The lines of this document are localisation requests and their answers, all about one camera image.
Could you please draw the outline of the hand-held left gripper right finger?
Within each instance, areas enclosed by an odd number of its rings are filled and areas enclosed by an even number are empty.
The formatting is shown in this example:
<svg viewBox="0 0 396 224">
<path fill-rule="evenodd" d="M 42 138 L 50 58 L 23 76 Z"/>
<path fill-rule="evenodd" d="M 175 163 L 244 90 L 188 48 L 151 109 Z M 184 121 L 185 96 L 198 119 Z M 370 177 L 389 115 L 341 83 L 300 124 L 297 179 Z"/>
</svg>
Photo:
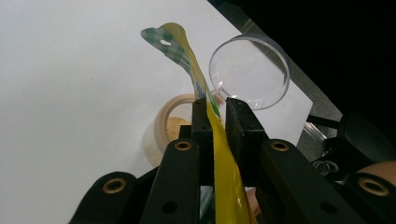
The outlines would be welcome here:
<svg viewBox="0 0 396 224">
<path fill-rule="evenodd" d="M 225 130 L 244 186 L 254 187 L 258 180 L 262 142 L 268 138 L 262 124 L 246 102 L 228 98 Z"/>
</svg>

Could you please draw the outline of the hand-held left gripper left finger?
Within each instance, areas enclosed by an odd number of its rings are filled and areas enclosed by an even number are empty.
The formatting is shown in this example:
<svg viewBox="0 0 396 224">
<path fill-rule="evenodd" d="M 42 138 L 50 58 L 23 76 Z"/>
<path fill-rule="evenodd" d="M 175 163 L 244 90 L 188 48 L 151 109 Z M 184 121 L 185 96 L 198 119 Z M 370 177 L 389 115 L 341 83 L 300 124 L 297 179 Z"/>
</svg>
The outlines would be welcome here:
<svg viewBox="0 0 396 224">
<path fill-rule="evenodd" d="M 213 132 L 206 114 L 206 98 L 192 103 L 191 124 L 182 125 L 178 137 L 191 139 L 199 145 L 200 185 L 214 186 Z"/>
</svg>

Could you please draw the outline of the green and yellow refill pouch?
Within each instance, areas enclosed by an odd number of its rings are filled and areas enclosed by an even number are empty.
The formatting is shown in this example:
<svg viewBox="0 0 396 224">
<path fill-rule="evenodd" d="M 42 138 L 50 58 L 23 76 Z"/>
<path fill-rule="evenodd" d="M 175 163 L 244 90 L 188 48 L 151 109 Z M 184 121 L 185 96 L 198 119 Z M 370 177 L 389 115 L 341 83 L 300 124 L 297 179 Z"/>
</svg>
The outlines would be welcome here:
<svg viewBox="0 0 396 224">
<path fill-rule="evenodd" d="M 184 28 L 168 22 L 146 28 L 141 36 L 190 76 L 197 99 L 206 98 L 206 115 L 213 130 L 216 224 L 258 224 L 251 211 L 245 187 L 235 162 L 214 96 L 189 44 Z"/>
</svg>

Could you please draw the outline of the clear jar with beige rim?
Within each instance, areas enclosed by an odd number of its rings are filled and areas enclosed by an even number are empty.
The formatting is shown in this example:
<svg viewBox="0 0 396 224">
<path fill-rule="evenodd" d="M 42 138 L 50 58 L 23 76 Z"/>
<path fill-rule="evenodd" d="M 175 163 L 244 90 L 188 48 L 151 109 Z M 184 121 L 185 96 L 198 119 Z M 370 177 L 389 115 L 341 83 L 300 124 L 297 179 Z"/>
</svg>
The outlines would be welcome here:
<svg viewBox="0 0 396 224">
<path fill-rule="evenodd" d="M 228 98 L 246 102 L 253 110 L 267 109 L 280 102 L 290 85 L 290 67 L 281 47 L 263 35 L 239 35 L 221 44 L 209 61 L 209 80 L 218 109 L 225 110 Z M 166 145 L 178 138 L 182 125 L 191 124 L 195 94 L 171 98 L 148 127 L 144 137 L 149 162 L 161 163 Z"/>
</svg>

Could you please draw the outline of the white paper sheet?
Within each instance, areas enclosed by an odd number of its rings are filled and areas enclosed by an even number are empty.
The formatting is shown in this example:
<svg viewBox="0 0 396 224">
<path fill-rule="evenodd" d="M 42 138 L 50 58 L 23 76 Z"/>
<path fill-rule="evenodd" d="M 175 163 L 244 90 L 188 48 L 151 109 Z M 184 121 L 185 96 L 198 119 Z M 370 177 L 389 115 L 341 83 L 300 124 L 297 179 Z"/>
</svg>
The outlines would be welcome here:
<svg viewBox="0 0 396 224">
<path fill-rule="evenodd" d="M 202 68 L 237 35 L 207 0 L 0 0 L 0 224 L 68 224 L 102 175 L 150 170 L 145 130 L 192 92 L 141 37 L 167 22 Z"/>
</svg>

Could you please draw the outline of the metal floor rail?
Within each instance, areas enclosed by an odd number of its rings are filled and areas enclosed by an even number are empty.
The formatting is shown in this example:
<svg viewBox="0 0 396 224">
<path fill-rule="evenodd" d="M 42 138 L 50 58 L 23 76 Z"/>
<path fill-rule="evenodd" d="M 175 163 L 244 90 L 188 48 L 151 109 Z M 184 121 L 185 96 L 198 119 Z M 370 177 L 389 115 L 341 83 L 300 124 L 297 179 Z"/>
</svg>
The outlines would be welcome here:
<svg viewBox="0 0 396 224">
<path fill-rule="evenodd" d="M 304 124 L 297 148 L 309 160 L 314 161 L 322 157 L 327 137 L 311 122 Z"/>
</svg>

